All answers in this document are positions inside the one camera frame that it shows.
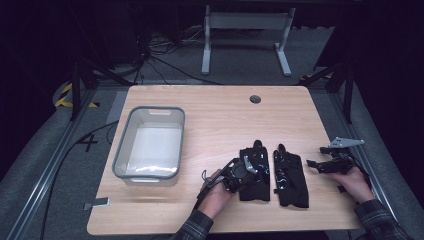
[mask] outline round hole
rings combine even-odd
[[[257,95],[252,95],[250,96],[250,101],[254,104],[258,104],[261,102],[261,97],[257,96]]]

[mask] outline metal rail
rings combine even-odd
[[[84,115],[85,110],[90,104],[95,91],[87,90],[87,93],[84,95],[82,101],[82,110],[77,115],[74,121],[70,121],[68,126],[65,129],[65,132],[60,139],[59,144],[57,145],[55,151],[53,152],[52,157],[46,165],[43,173],[41,174],[39,180],[34,185],[34,188],[29,196],[26,204],[24,205],[21,213],[19,214],[18,219],[13,225],[11,231],[9,232],[6,239],[22,239],[25,231],[27,230],[29,224],[31,223],[32,218],[34,217],[38,207],[40,206],[46,192],[48,191],[50,185],[53,182],[54,175],[59,170],[60,161],[64,157],[66,152],[66,147],[71,140],[75,129],[78,126],[78,123],[81,121],[82,116]]]
[[[351,124],[348,124],[346,122],[346,118],[343,115],[343,103],[340,100],[340,98],[337,96],[337,94],[329,94],[331,103],[333,104],[333,107],[336,109],[337,116],[341,123],[343,123],[343,127],[345,128],[346,132],[348,133],[348,137],[352,139],[360,139],[358,134],[356,133],[355,129]],[[371,181],[371,185],[373,187],[373,193],[374,195],[380,200],[380,202],[389,209],[389,211],[392,213],[393,217],[396,219],[396,215],[393,212],[393,209],[387,199],[387,195],[384,192],[382,185],[380,181],[377,179],[377,176],[375,175],[374,170],[371,167],[370,161],[362,147],[362,145],[357,145],[352,147],[353,152],[357,156],[358,161],[361,163],[362,167],[367,171],[369,174],[369,178]]]

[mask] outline gray clamp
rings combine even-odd
[[[110,199],[108,197],[96,198],[94,199],[93,202],[84,203],[82,206],[82,210],[87,211],[93,207],[103,207],[103,206],[109,206],[109,205],[110,205]]]

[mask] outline metal frame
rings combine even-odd
[[[205,48],[203,50],[202,74],[208,75],[211,58],[210,31],[219,29],[275,29],[282,30],[283,36],[279,43],[275,43],[275,50],[280,60],[284,76],[290,76],[291,70],[284,53],[284,47],[293,22],[295,8],[288,13],[224,13],[211,12],[209,5],[205,13]]]

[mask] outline human arm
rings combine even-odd
[[[211,178],[215,177],[219,172],[220,170],[218,169],[212,174]],[[225,206],[235,195],[235,193],[227,191],[223,183],[215,185],[205,196],[199,207],[193,210],[190,217],[170,239],[206,239],[213,225],[213,220],[224,210]]]
[[[355,213],[369,239],[411,239],[393,215],[374,196],[359,168],[353,167],[346,175],[339,173],[327,175],[342,184],[359,203]]]

